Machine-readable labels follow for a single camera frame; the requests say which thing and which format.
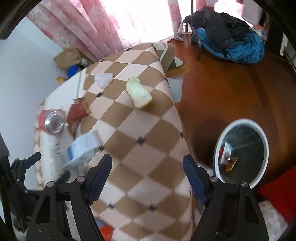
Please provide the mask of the orange yellow snack bag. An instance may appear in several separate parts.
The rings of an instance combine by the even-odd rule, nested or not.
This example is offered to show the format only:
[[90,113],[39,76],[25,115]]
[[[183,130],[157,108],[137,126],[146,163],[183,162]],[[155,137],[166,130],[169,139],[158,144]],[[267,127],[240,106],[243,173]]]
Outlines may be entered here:
[[238,158],[232,156],[233,147],[229,142],[225,142],[219,149],[219,165],[225,172],[232,171]]

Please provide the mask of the blue white milk carton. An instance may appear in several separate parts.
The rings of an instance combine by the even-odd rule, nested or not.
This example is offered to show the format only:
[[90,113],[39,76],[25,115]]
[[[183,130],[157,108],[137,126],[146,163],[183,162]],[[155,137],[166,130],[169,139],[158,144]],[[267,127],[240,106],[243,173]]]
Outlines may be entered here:
[[72,170],[90,161],[103,145],[98,131],[92,131],[76,138],[63,154],[62,170]]

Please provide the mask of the white round trash bin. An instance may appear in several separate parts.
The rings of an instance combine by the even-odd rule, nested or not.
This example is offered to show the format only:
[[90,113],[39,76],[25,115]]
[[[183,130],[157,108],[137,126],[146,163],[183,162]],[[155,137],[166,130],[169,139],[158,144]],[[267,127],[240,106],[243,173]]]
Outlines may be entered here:
[[[219,165],[219,149],[225,142],[232,145],[232,156],[238,158],[230,172],[225,172]],[[225,183],[240,184],[244,181],[254,189],[264,176],[268,159],[269,144],[261,126],[250,119],[238,119],[230,123],[217,140],[214,175]]]

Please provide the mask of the red blanket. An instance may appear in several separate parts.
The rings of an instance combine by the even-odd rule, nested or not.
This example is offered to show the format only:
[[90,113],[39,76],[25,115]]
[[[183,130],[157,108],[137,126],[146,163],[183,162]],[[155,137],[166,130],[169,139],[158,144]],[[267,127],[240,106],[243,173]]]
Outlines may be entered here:
[[282,176],[258,190],[258,193],[273,205],[287,223],[291,223],[295,219],[295,173],[296,166],[293,166]]

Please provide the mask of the red crushed soda can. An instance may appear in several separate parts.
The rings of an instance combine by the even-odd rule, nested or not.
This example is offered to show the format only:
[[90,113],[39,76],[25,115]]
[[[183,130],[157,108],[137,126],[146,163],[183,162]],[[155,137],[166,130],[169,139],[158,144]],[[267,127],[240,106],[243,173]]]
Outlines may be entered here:
[[62,109],[46,109],[38,115],[40,130],[48,135],[58,136],[65,127],[66,114]]

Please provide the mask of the checkered brown bed quilt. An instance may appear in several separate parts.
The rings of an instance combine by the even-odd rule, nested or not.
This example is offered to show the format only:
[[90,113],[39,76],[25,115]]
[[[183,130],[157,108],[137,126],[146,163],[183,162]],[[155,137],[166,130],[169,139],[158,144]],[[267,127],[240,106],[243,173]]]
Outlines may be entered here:
[[[85,98],[91,113],[78,134],[98,131],[103,145],[71,177],[96,166],[105,154],[112,157],[112,170],[91,209],[112,227],[113,240],[189,240],[196,227],[192,189],[182,167],[190,149],[168,83],[169,70],[180,65],[173,45],[139,44],[75,74],[39,107],[68,111],[74,99]],[[98,73],[113,74],[107,88],[94,81]],[[125,91],[131,77],[152,96],[145,108],[135,108]]]

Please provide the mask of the brown chocolate wrapper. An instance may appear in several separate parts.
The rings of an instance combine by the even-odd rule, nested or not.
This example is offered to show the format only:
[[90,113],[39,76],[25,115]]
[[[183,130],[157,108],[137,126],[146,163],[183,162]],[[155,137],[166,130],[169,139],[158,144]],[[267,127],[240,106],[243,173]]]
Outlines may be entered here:
[[74,99],[74,103],[70,106],[67,114],[66,123],[68,130],[73,138],[76,137],[76,132],[82,118],[91,113],[84,97]]

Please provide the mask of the blue round container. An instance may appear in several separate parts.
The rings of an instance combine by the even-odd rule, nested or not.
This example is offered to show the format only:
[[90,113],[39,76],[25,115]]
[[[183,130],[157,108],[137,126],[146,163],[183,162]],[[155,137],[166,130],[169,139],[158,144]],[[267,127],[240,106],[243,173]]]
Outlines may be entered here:
[[71,78],[72,76],[74,76],[76,73],[80,71],[81,71],[81,68],[79,67],[79,65],[75,64],[67,69],[66,74],[69,78]]

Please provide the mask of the brown paper bag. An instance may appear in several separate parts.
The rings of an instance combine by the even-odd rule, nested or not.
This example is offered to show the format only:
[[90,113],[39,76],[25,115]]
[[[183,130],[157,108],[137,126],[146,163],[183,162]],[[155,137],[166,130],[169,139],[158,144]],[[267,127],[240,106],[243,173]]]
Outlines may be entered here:
[[79,64],[82,59],[86,58],[87,57],[76,49],[76,47],[71,46],[64,49],[61,53],[55,56],[53,60],[60,69],[66,71],[72,65]]

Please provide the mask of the blue sleeping bag pile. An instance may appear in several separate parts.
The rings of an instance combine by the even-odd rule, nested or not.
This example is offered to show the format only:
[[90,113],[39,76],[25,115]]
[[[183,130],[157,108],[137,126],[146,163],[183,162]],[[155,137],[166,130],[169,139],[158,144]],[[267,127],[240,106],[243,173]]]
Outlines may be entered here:
[[225,50],[212,42],[203,28],[195,29],[200,38],[202,47],[215,57],[238,62],[238,63],[258,63],[264,57],[264,44],[259,36],[250,30],[243,40],[230,40],[230,46]]

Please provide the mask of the black clothes pile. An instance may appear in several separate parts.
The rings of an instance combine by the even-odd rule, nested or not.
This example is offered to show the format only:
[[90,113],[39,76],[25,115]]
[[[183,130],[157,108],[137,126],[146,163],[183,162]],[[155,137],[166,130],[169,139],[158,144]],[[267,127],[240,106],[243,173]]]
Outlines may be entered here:
[[250,33],[246,22],[227,13],[217,13],[207,6],[185,17],[183,22],[196,29],[203,28],[209,40],[221,50],[227,49],[232,40],[244,40]]

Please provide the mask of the pink floral curtain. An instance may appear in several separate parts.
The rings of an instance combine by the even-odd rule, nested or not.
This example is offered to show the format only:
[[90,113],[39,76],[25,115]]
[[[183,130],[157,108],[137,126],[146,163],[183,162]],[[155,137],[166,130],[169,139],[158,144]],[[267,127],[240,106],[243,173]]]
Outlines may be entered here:
[[146,42],[182,40],[178,1],[41,1],[27,18],[49,39],[96,62]]

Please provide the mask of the black metal stand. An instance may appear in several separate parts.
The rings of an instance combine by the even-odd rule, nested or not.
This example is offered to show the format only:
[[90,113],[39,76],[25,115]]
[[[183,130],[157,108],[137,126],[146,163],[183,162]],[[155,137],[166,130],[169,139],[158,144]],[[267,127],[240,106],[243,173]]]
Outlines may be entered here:
[[[194,17],[194,1],[190,0],[191,2],[191,18]],[[201,44],[201,40],[199,35],[197,34],[196,29],[192,26],[192,22],[189,23],[185,23],[185,32],[188,33],[188,28],[190,28],[192,30],[192,36],[194,36],[195,40],[196,40],[196,44],[197,44],[197,61],[201,60],[201,51],[202,51],[202,44]]]

